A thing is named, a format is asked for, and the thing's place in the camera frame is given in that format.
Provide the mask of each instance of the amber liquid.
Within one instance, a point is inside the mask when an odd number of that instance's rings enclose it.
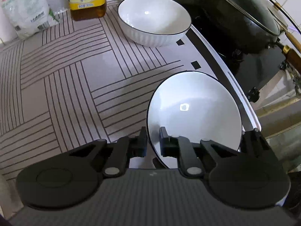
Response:
[[[71,10],[73,20],[79,21],[84,19],[101,18],[106,13],[106,2],[98,7],[89,7],[78,10]]]

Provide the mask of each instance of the barcode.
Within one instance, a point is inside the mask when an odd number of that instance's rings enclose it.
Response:
[[[47,29],[48,27],[49,27],[49,22],[47,21],[47,22],[45,22],[45,23],[39,25],[39,26],[38,26],[38,29],[42,31],[42,30]]]

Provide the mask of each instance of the bowl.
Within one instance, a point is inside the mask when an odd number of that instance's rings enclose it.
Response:
[[[209,139],[234,150],[242,135],[239,109],[231,94],[215,78],[198,71],[179,72],[163,81],[150,99],[146,122],[149,141],[169,168],[177,168],[177,159],[161,155],[160,127],[173,137],[183,136],[193,143]]]
[[[148,47],[175,43],[191,25],[189,13],[173,0],[123,0],[118,16],[124,34]]]

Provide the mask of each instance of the white plastic bag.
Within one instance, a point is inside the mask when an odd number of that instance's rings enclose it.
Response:
[[[21,39],[58,24],[46,0],[0,0],[0,5]]]

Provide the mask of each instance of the ribbed bowl exterior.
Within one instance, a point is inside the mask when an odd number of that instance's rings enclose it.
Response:
[[[143,31],[139,31],[133,27],[130,27],[126,23],[124,23],[120,18],[119,19],[119,25],[124,32],[124,34],[133,40],[136,43],[139,43],[144,46],[148,47],[162,47],[162,46],[168,46],[176,41],[180,40],[188,31],[188,29],[182,33],[179,34],[173,34],[173,35],[156,35],[156,34],[150,34]]]

